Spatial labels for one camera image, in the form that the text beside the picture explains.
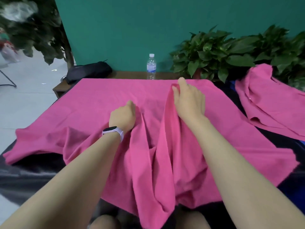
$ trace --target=teal wall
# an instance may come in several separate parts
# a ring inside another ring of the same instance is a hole
[[[56,0],[78,65],[108,59],[115,70],[145,71],[154,53],[157,71],[189,32],[216,29],[257,34],[272,24],[305,30],[305,0]]]

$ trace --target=metal stand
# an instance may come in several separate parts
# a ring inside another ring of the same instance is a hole
[[[0,72],[12,83],[12,84],[0,84],[0,86],[12,86],[12,87],[15,87],[15,88],[17,87],[17,85],[9,77],[7,77],[6,74],[4,74],[2,72],[2,70],[0,70]]]

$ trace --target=smartwatch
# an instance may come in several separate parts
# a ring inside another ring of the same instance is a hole
[[[113,126],[113,127],[105,128],[102,132],[102,135],[104,135],[105,133],[109,133],[109,132],[118,132],[119,135],[121,136],[121,142],[123,141],[124,132],[119,127]]]

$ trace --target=pink towel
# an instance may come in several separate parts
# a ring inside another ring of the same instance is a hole
[[[250,68],[235,89],[254,126],[305,140],[305,93],[274,79],[272,66]]]
[[[277,186],[297,166],[290,149],[268,141],[208,80],[189,80],[206,95],[206,116],[219,132]],[[16,131],[4,154],[12,164],[30,154],[63,154],[65,163],[95,142],[110,112],[129,99],[138,106],[133,130],[120,144],[102,198],[159,229],[175,205],[221,201],[194,135],[173,103],[172,80],[83,79],[34,123]]]

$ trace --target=plastic bottle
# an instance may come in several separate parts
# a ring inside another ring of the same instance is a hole
[[[147,79],[156,78],[156,68],[155,54],[149,54],[149,60],[147,61]]]

